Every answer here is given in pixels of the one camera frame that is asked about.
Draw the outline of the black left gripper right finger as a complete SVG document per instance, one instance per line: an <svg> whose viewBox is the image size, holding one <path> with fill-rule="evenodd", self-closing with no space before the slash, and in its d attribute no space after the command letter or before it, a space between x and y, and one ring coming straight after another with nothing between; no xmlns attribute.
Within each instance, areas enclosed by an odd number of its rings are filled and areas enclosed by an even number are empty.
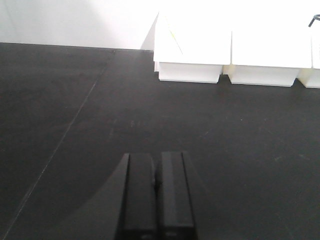
<svg viewBox="0 0 320 240"><path fill-rule="evenodd" d="M215 239L212 195L187 152L165 151L157 170L159 235L163 240Z"/></svg>

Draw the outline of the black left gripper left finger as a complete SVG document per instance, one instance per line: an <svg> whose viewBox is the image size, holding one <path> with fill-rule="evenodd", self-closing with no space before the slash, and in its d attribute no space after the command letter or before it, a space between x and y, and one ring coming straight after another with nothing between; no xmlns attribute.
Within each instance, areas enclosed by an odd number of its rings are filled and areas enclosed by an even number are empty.
<svg viewBox="0 0 320 240"><path fill-rule="evenodd" d="M77 211L76 240L154 240L153 160L125 153L106 183Z"/></svg>

